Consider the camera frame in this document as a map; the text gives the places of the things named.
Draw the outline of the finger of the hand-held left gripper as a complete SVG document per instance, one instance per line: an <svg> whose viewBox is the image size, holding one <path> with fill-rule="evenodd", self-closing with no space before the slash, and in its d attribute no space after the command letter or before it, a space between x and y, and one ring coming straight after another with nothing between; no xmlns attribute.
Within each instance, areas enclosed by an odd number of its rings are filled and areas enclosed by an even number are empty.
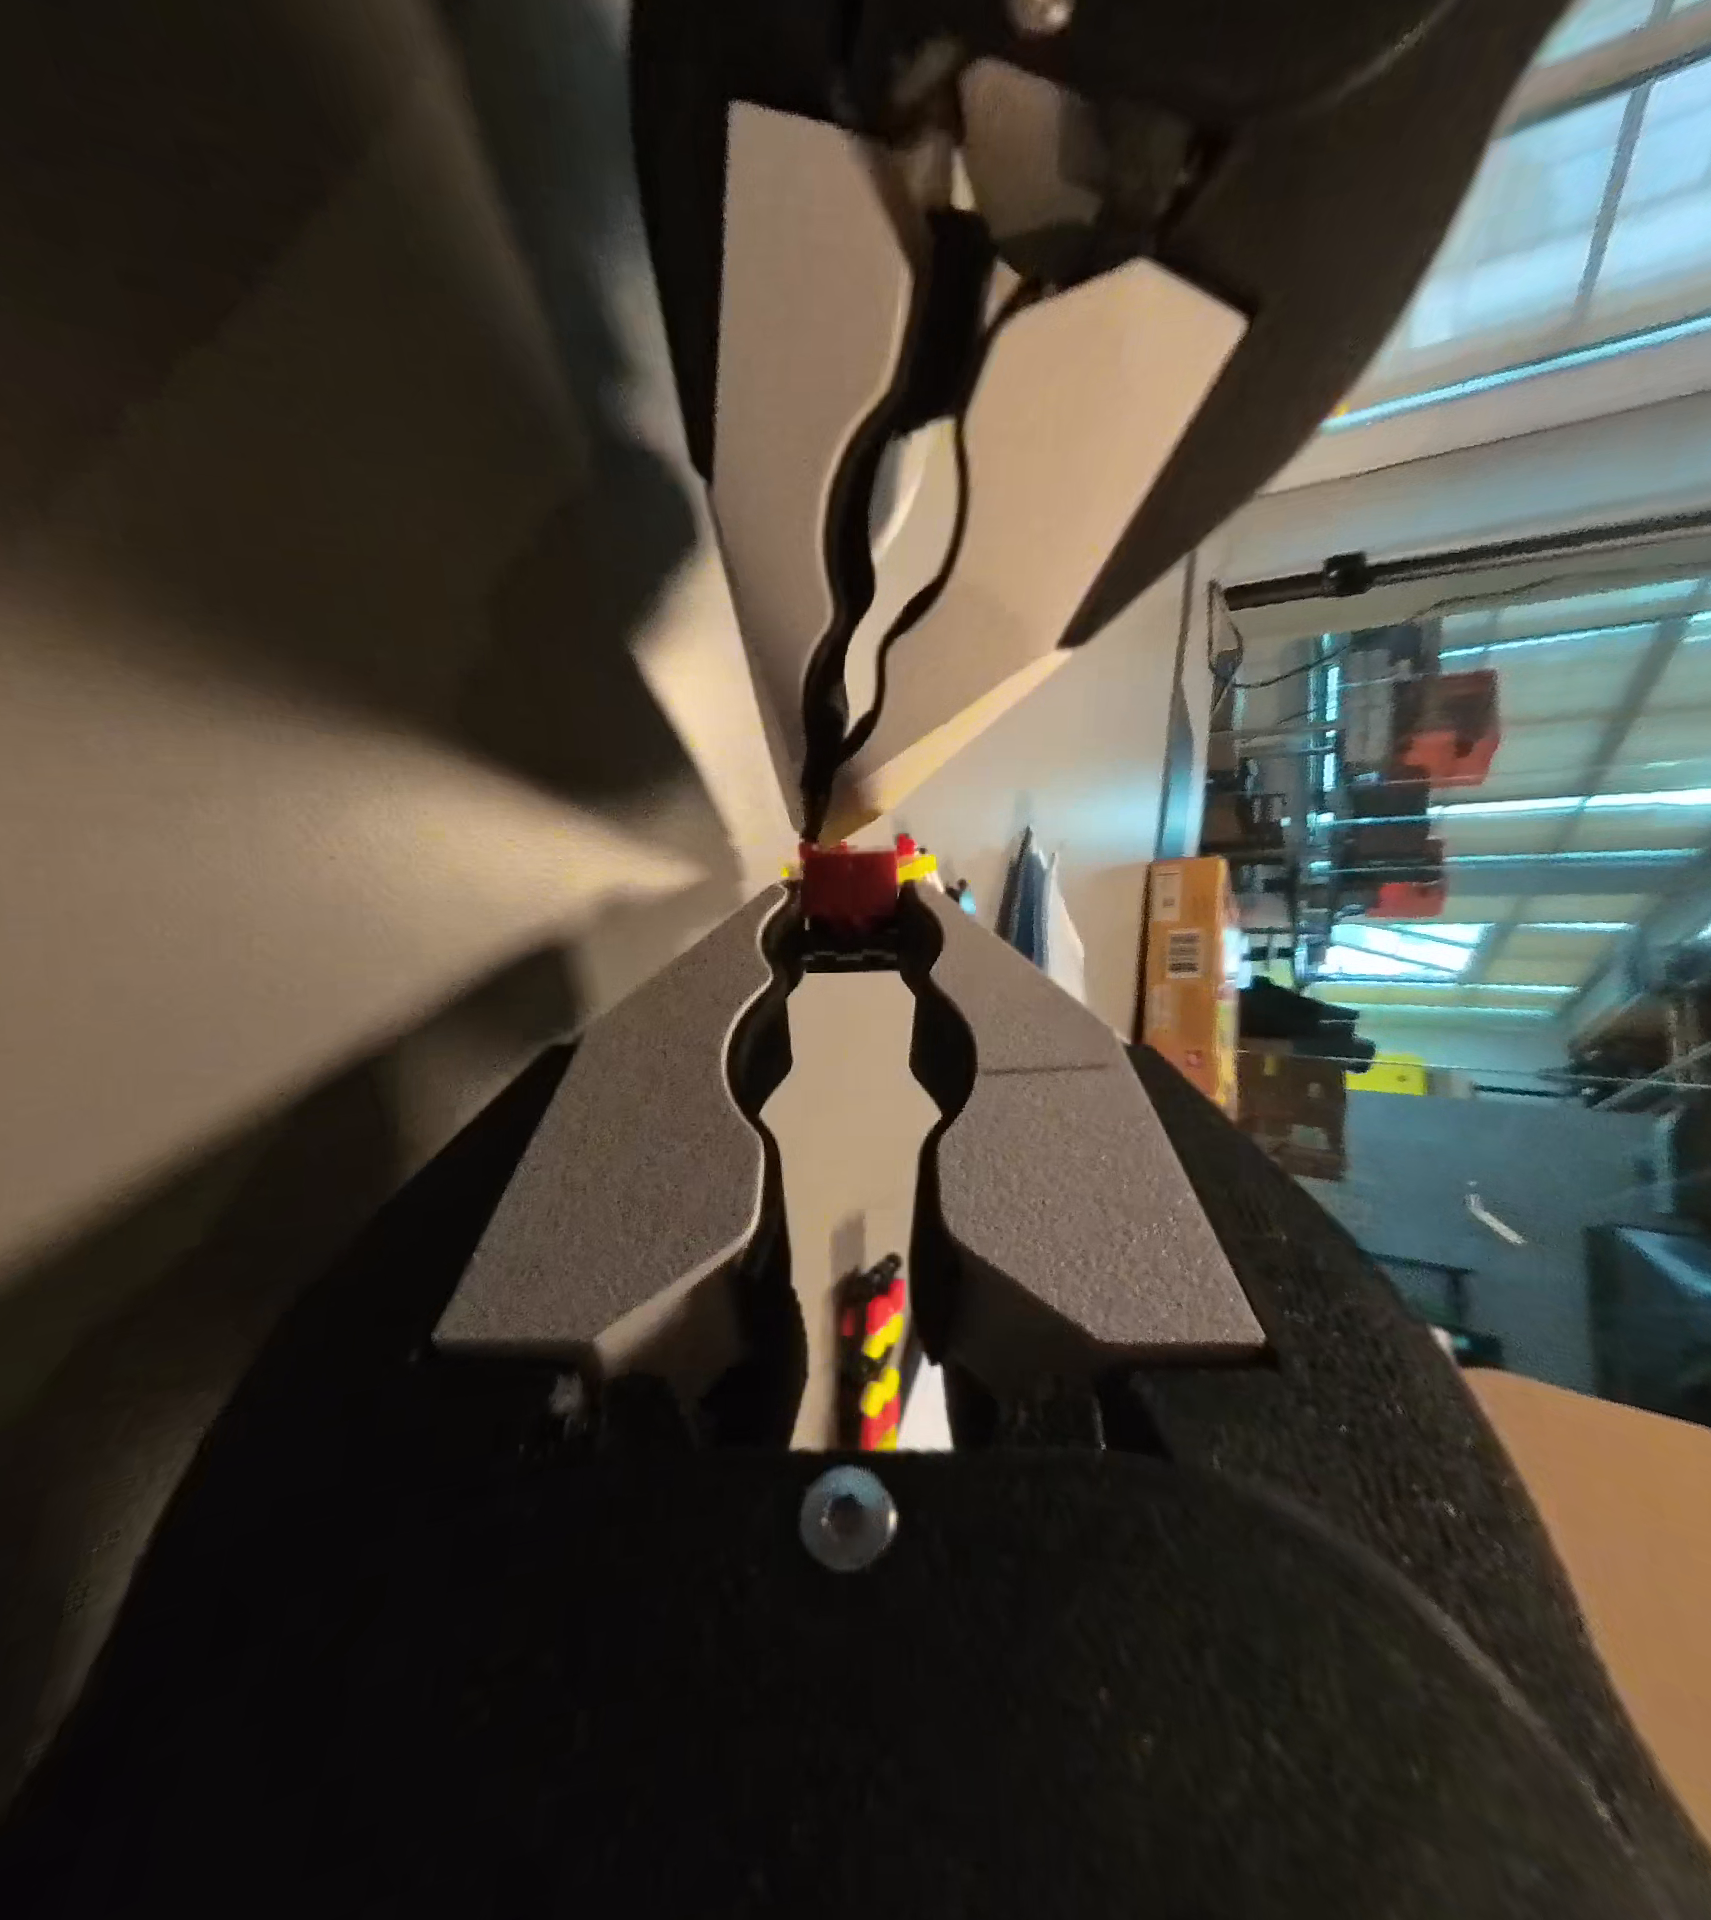
<svg viewBox="0 0 1711 1920"><path fill-rule="evenodd" d="M948 208L942 134L889 145L735 102L709 505L783 804L805 844L857 838L837 793L875 704L875 649L930 561L916 499L932 428L905 428L916 329Z"/></svg>
<svg viewBox="0 0 1711 1920"><path fill-rule="evenodd" d="M875 658L825 821L871 823L1058 671L1066 632L1248 322L1148 258L998 326L962 407L954 554Z"/></svg>

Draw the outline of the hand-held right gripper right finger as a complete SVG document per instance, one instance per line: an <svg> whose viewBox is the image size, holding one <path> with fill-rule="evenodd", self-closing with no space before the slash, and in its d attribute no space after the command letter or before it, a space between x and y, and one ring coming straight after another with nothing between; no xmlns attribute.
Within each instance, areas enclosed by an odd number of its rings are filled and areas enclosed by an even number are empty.
<svg viewBox="0 0 1711 1920"><path fill-rule="evenodd" d="M910 1280L938 1361L1264 1352L1116 1033L936 888L905 888L920 1148Z"/></svg>

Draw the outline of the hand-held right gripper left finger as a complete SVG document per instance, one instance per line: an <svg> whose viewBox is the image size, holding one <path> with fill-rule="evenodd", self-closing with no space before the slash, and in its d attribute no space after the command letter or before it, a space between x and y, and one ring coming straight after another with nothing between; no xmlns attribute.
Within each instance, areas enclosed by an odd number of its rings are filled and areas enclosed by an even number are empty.
<svg viewBox="0 0 1711 1920"><path fill-rule="evenodd" d="M773 884L597 1016L435 1324L441 1356L731 1370L769 1150L735 1061L775 994Z"/></svg>

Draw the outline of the small red yellow lego assembly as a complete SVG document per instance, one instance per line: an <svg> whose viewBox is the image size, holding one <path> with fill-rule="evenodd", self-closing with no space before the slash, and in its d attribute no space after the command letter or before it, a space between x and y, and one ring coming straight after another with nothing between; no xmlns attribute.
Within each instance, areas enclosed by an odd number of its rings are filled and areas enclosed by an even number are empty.
<svg viewBox="0 0 1711 1920"><path fill-rule="evenodd" d="M938 877L926 845L899 831L889 845L801 840L785 877L797 929L795 966L803 974L895 974L901 967L905 892Z"/></svg>

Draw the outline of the long red yellow lego assembly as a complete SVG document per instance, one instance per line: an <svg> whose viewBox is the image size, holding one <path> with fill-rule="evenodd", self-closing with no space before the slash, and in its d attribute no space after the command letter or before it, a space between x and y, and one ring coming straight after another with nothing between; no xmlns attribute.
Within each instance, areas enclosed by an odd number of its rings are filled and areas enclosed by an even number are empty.
<svg viewBox="0 0 1711 1920"><path fill-rule="evenodd" d="M905 1403L908 1286L899 1254L847 1273L833 1293L837 1443L893 1452Z"/></svg>

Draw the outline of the orange lego box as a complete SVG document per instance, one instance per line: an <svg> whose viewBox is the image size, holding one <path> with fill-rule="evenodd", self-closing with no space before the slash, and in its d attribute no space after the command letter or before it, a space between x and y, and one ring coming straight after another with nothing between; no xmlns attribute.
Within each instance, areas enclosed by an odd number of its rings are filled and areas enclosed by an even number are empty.
<svg viewBox="0 0 1711 1920"><path fill-rule="evenodd" d="M1228 1120L1238 1109L1244 942L1226 860L1156 860L1146 875L1140 1043Z"/></svg>

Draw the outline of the open instruction booklet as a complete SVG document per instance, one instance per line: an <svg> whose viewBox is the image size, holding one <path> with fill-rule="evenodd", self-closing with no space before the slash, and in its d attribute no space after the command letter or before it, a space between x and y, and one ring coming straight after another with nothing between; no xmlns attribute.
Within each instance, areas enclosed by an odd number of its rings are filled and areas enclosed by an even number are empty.
<svg viewBox="0 0 1711 1920"><path fill-rule="evenodd" d="M1010 852L996 936L1070 999L1086 1003L1084 946L1058 884L1058 854L1024 827Z"/></svg>

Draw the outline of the large window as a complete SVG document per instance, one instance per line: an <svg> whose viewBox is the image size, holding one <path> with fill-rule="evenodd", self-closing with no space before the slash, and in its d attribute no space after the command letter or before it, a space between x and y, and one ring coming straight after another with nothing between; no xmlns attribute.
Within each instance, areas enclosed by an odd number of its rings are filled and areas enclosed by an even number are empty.
<svg viewBox="0 0 1711 1920"><path fill-rule="evenodd" d="M1711 1L1564 3L1388 341L1392 420L1711 324Z"/></svg>

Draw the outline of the storage shelves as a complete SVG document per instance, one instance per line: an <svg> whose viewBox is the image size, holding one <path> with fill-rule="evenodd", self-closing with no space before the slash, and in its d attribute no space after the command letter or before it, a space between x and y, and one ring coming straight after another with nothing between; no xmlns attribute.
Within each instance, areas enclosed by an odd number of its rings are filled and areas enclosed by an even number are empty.
<svg viewBox="0 0 1711 1920"><path fill-rule="evenodd" d="M1438 919L1436 804L1490 775L1494 671L1446 669L1436 612L1264 663L1226 617L1210 640L1198 852L1240 925L1318 944L1346 921Z"/></svg>

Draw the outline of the black pole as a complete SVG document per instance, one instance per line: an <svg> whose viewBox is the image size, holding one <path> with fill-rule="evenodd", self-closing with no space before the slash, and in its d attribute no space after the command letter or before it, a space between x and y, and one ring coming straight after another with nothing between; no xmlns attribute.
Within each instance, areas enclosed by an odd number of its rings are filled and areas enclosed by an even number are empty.
<svg viewBox="0 0 1711 1920"><path fill-rule="evenodd" d="M1302 602L1350 599L1374 588L1398 588L1516 564L1582 561L1636 554L1672 542L1711 539L1711 507L1590 522L1510 539L1478 539L1414 554L1370 557L1364 550L1328 554L1314 567L1220 588L1226 612L1258 612Z"/></svg>

